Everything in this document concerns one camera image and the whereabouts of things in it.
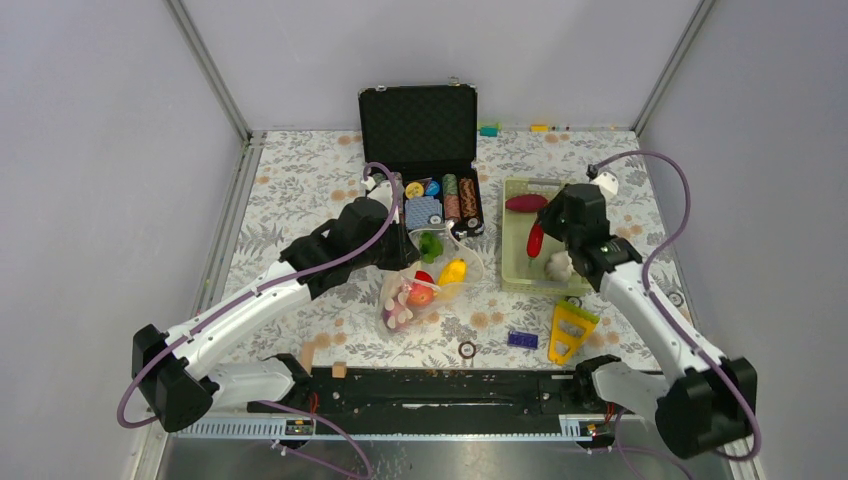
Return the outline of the red toy chili pepper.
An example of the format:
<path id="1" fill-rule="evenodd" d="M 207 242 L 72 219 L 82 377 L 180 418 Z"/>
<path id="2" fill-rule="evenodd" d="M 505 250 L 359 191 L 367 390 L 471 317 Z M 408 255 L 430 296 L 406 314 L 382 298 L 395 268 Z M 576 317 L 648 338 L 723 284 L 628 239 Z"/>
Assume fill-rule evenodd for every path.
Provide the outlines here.
<path id="1" fill-rule="evenodd" d="M 541 253 L 544 242 L 544 230 L 539 223 L 534 223 L 529 231 L 526 243 L 526 254 L 529 259 L 536 259 Z"/>

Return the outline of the green toy leaf vegetable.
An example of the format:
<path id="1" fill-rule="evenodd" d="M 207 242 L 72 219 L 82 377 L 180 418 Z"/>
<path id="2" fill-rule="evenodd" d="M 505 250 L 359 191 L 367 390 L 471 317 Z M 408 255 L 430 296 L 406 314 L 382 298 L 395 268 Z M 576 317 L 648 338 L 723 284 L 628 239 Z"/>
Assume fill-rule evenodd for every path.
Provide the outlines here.
<path id="1" fill-rule="evenodd" d="M 419 252 L 421 261 L 433 264 L 444 253 L 444 246 L 438 234 L 424 231 L 419 236 Z"/>

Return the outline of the red toy tomato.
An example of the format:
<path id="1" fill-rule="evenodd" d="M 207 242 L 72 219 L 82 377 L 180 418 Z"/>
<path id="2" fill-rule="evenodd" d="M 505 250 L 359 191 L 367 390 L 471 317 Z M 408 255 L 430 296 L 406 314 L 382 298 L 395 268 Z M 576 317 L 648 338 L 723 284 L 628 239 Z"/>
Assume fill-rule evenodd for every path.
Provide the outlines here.
<path id="1" fill-rule="evenodd" d="M 406 304 L 410 307 L 423 308 L 429 306 L 436 298 L 434 279 L 426 271 L 418 270 L 414 281 L 409 284 Z"/>

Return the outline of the clear dotted zip top bag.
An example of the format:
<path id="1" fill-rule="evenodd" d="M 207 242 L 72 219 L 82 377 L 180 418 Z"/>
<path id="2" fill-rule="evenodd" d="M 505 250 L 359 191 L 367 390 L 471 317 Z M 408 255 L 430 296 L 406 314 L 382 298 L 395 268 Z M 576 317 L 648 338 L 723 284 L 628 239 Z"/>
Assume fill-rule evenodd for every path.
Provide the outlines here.
<path id="1" fill-rule="evenodd" d="M 450 220 L 410 233 L 420 259 L 384 276 L 377 302 L 382 333 L 396 334 L 421 324 L 428 315 L 465 300 L 482 280 L 482 258 L 453 235 L 453 226 Z"/>

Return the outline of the purple toy onion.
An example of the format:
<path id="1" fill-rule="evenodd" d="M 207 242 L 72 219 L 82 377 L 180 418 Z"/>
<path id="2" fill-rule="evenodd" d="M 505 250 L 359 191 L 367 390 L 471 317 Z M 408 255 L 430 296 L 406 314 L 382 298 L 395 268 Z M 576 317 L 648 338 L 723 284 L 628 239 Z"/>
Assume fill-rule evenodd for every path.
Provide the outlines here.
<path id="1" fill-rule="evenodd" d="M 407 293 L 399 293 L 383 302 L 382 320 L 390 332 L 404 329 L 414 316 L 407 300 Z"/>

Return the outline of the green plastic basket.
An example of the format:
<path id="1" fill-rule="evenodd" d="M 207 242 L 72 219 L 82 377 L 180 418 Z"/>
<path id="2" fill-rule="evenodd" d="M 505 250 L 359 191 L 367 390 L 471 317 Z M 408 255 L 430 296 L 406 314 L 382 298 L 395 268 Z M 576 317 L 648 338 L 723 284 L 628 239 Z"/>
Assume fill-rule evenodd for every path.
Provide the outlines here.
<path id="1" fill-rule="evenodd" d="M 553 297 L 581 297 L 592 291 L 591 285 L 577 273 L 568 280 L 551 279 L 545 266 L 552 255 L 564 254 L 568 258 L 565 244 L 545 236 L 539 255 L 531 259 L 526 245 L 536 213 L 513 211 L 506 206 L 509 200 L 526 194 L 551 200 L 564 185 L 562 181 L 541 178 L 508 177 L 503 181 L 500 277 L 504 291 Z"/>

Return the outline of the yellow toy corn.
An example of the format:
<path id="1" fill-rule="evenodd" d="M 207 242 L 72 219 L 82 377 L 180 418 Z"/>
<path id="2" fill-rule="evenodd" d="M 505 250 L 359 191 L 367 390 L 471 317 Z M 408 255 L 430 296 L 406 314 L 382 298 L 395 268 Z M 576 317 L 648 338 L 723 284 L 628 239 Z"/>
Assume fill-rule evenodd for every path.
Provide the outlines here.
<path id="1" fill-rule="evenodd" d="M 440 287 L 455 283 L 463 283 L 467 275 L 467 263 L 462 258 L 448 262 L 439 274 L 437 285 Z"/>

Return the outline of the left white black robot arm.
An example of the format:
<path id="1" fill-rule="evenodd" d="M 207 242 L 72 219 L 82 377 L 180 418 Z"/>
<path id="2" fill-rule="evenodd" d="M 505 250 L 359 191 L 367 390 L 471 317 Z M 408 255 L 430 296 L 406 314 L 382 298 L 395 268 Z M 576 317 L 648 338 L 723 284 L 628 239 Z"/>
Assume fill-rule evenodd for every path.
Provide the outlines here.
<path id="1" fill-rule="evenodd" d="M 353 272 L 374 266 L 399 271 L 419 254 L 400 223 L 403 188 L 393 178 L 368 178 L 368 191 L 339 216 L 294 240 L 278 260 L 235 294 L 165 331 L 152 324 L 132 339 L 132 382 L 119 402 L 121 426 L 129 397 L 140 392 L 169 432 L 183 430 L 216 408 L 273 401 L 296 411 L 309 401 L 310 385 L 288 354 L 253 363 L 225 364 L 235 346 L 267 323 L 348 282 Z"/>

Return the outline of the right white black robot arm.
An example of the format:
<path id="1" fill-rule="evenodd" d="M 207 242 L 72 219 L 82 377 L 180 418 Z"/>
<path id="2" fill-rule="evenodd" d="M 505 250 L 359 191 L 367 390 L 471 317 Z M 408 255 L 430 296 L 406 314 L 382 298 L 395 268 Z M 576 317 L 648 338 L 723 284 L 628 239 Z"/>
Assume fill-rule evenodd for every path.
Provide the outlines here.
<path id="1" fill-rule="evenodd" d="M 752 438 L 757 374 L 731 359 L 688 324 L 649 275 L 632 244 L 612 234 L 606 198 L 594 183 L 566 184 L 538 213 L 543 232 L 564 243 L 574 271 L 634 327 L 660 376 L 608 362 L 573 386 L 575 402 L 597 412 L 609 402 L 651 421 L 681 459 Z"/>

